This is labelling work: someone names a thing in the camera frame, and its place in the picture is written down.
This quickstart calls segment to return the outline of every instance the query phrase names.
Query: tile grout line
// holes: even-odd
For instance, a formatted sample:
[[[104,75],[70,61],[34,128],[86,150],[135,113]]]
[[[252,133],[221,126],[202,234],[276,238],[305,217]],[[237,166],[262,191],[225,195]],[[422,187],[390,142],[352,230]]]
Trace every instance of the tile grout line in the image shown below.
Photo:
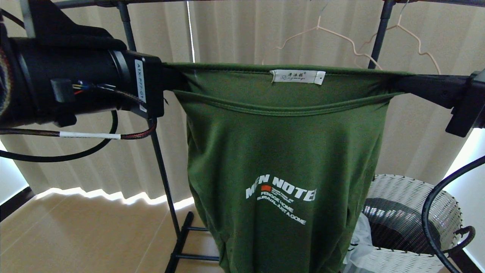
[[[162,221],[160,221],[160,224],[158,225],[157,230],[155,231],[155,233],[152,236],[152,240],[150,241],[150,243],[146,247],[145,253],[143,253],[142,258],[140,259],[140,263],[138,263],[138,266],[136,267],[135,273],[138,273],[138,270],[140,269],[140,266],[142,265],[142,262],[145,259],[145,256],[148,253],[148,250],[150,249],[153,241],[155,240],[155,237],[157,236],[158,232],[160,231],[160,228],[161,228],[163,222],[165,221],[165,218],[167,218],[167,215],[168,215],[168,211],[165,213],[165,216],[163,217]]]
[[[64,198],[59,201],[59,203],[57,205],[55,205],[52,209],[50,209],[46,214],[44,214],[38,221],[36,221],[31,227],[29,227],[29,229],[27,229],[24,233],[22,233],[22,235],[20,235],[9,247],[7,247],[4,251],[2,251],[0,253],[0,256],[2,256],[3,254],[5,254],[5,252],[7,252],[13,245],[15,245],[21,238],[24,237],[24,235],[26,235],[33,227],[35,227],[37,224],[40,223],[40,221],[42,221],[42,219],[47,216],[51,211],[53,211],[55,208],[57,208],[57,206],[59,206],[62,202],[64,202],[64,200],[66,200],[66,198],[68,197],[68,195],[64,196]]]

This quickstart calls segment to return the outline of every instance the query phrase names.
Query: beige floor tile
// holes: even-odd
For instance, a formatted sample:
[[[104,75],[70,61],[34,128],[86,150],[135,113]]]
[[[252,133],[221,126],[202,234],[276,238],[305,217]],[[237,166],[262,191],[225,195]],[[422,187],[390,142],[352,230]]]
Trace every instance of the beige floor tile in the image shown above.
[[[166,204],[68,196],[0,256],[0,272],[133,273],[166,214]]]
[[[64,195],[54,193],[43,197],[42,201],[36,200],[34,197],[5,218],[0,223],[0,254],[11,247],[25,232],[59,205],[64,198],[66,198]]]
[[[182,226],[189,211],[194,212],[195,218],[192,226],[203,226],[197,215],[195,207],[188,206],[177,211],[179,225]],[[170,259],[170,254],[176,243],[175,231],[170,214],[166,216],[160,229],[153,239],[152,244],[142,260],[137,273],[160,273],[164,272]],[[208,232],[191,231],[185,243],[184,252],[188,254],[218,256],[214,239]],[[224,273],[218,262],[184,260],[181,259],[177,271],[179,273]]]

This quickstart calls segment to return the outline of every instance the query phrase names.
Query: curtain fold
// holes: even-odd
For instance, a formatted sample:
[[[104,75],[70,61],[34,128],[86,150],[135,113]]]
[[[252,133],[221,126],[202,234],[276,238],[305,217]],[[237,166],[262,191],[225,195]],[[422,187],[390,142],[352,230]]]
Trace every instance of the curtain fold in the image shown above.
[[[2,0],[0,5],[21,17],[17,1]],[[164,62],[191,62],[193,43],[196,62],[261,64],[266,55],[265,64],[356,67],[351,44],[322,31],[292,39],[283,50],[270,50],[281,47],[292,35],[315,27],[320,13],[321,26],[350,37],[358,49],[377,31],[382,5],[381,0],[226,0],[192,1],[188,5],[186,2],[143,3],[128,7],[137,51],[158,56]],[[389,26],[397,22],[402,7],[403,4],[395,5]],[[115,38],[126,41],[116,8],[86,7],[64,12],[78,24],[103,27]],[[12,22],[6,23],[10,36],[25,35]],[[422,50],[435,56],[443,74],[470,75],[484,68],[484,8],[414,2],[404,10],[402,25],[421,38]],[[417,54],[417,46],[417,41],[403,31],[390,30],[379,64],[386,70],[436,74],[429,58]],[[372,43],[362,52],[371,50]],[[369,61],[359,57],[356,62],[367,67]],[[170,91],[164,94],[169,104],[159,119],[157,133],[172,193],[178,201],[190,197],[186,120],[174,94]],[[132,113],[118,113],[118,132],[138,132],[147,126]],[[450,110],[410,94],[392,99],[377,172],[437,183],[465,142],[464,138],[445,133],[450,117]],[[75,126],[63,130],[107,132],[110,126],[111,115],[99,113],[79,116]],[[28,127],[56,129],[53,125]],[[34,155],[75,153],[99,142],[38,136],[2,136],[1,139],[12,152]],[[101,151],[70,162],[17,164],[36,193],[52,187],[81,187],[85,191],[99,188],[107,193],[121,191],[125,198],[141,191],[150,198],[164,194],[149,138],[113,140]]]

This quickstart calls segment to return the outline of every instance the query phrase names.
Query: clothes hanger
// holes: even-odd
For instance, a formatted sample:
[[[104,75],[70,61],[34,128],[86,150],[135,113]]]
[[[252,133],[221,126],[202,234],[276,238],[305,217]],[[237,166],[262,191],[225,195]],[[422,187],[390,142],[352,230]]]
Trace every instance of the clothes hanger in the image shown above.
[[[267,55],[268,55],[270,52],[272,52],[273,50],[276,50],[276,49],[278,49],[278,50],[282,50],[282,49],[285,47],[286,43],[287,43],[289,40],[291,40],[291,39],[293,39],[293,38],[295,38],[295,37],[298,37],[298,36],[300,36],[300,35],[302,35],[302,34],[305,34],[305,33],[311,32],[311,31],[314,31],[314,30],[323,30],[323,31],[325,31],[325,32],[328,32],[328,33],[330,33],[330,34],[336,35],[336,36],[338,36],[338,37],[340,37],[340,38],[343,38],[343,39],[347,40],[348,42],[350,42],[350,43],[352,44],[352,48],[353,48],[353,50],[354,50],[354,55],[355,55],[355,56],[366,56],[366,57],[367,57],[367,58],[368,58],[370,61],[372,61],[372,62],[373,62],[373,63],[374,63],[374,64],[375,64],[375,65],[376,65],[376,66],[377,66],[377,67],[378,67],[380,70],[382,70],[382,67],[381,67],[381,66],[380,66],[380,65],[379,65],[379,64],[378,64],[378,63],[377,63],[377,62],[376,62],[376,61],[375,61],[375,60],[374,60],[374,59],[373,59],[371,56],[369,56],[369,55],[368,55],[368,54],[366,54],[366,53],[357,53],[357,51],[356,51],[356,44],[354,43],[354,41],[353,41],[352,39],[350,39],[350,38],[348,38],[348,37],[346,37],[346,36],[343,36],[343,35],[341,35],[341,34],[339,34],[339,33],[337,33],[337,32],[331,31],[331,30],[329,30],[329,29],[326,29],[326,28],[323,28],[323,27],[321,27],[321,26],[320,26],[320,21],[321,21],[321,19],[322,19],[322,12],[323,12],[323,10],[325,9],[325,7],[327,7],[327,5],[328,5],[328,3],[327,3],[327,4],[326,4],[326,5],[323,7],[323,9],[320,11],[320,15],[318,16],[318,23],[317,23],[317,26],[316,26],[316,27],[313,27],[313,28],[311,28],[311,29],[309,29],[309,30],[305,30],[305,31],[303,31],[303,32],[301,32],[301,33],[298,33],[298,34],[296,34],[296,35],[291,36],[290,38],[286,39],[286,41],[283,43],[283,46],[282,46],[282,47],[278,47],[278,46],[276,46],[276,47],[272,48],[271,50],[267,51],[267,52],[265,53],[264,57],[263,57],[263,61],[262,61],[262,63],[261,63],[261,64],[263,64],[263,65],[264,65],[264,60],[266,59],[266,56],[267,56]]]
[[[404,32],[408,33],[409,35],[411,35],[413,38],[415,38],[417,41],[418,41],[418,54],[419,55],[428,55],[431,59],[431,61],[433,62],[433,64],[435,65],[436,67],[436,70],[438,72],[438,75],[441,75],[441,69],[439,69],[439,65],[438,63],[436,62],[436,59],[433,57],[433,55],[431,55],[431,53],[429,52],[421,52],[421,39],[419,39],[419,37],[417,37],[414,33],[410,32],[407,28],[403,27],[401,25],[401,19],[403,18],[403,11],[404,11],[404,8],[407,6],[407,4],[409,3],[409,0],[406,1],[406,4],[404,4],[404,7],[401,9],[401,13],[399,14],[399,20],[397,21],[397,24],[395,26],[392,26],[392,27],[388,27],[386,28],[386,31],[388,30],[391,30],[391,29],[395,29],[395,28],[398,28],[398,29],[402,29]],[[377,33],[374,33],[374,35],[372,35],[372,37],[370,38],[369,41],[363,43],[359,50],[358,51],[361,51],[362,48],[367,45],[367,44],[370,44],[372,42],[372,39],[374,39],[374,37],[376,37]],[[359,68],[362,68],[361,66],[359,66],[357,64],[357,56],[354,58],[354,64],[359,67]]]

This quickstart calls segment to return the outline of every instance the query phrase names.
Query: basket handle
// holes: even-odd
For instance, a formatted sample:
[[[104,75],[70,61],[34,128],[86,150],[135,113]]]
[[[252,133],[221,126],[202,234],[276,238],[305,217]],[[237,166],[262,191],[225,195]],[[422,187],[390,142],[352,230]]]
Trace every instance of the basket handle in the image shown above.
[[[461,242],[460,244],[457,244],[456,246],[454,246],[454,247],[452,247],[448,250],[443,251],[443,253],[448,253],[450,255],[455,254],[458,251],[462,250],[464,247],[466,247],[469,243],[471,243],[473,238],[475,238],[475,228],[472,227],[471,225],[469,225],[467,227],[460,228],[457,231],[455,231],[454,233],[455,234],[461,234],[462,236],[465,235],[466,233],[468,233],[468,236],[465,240],[463,240],[463,242]]]

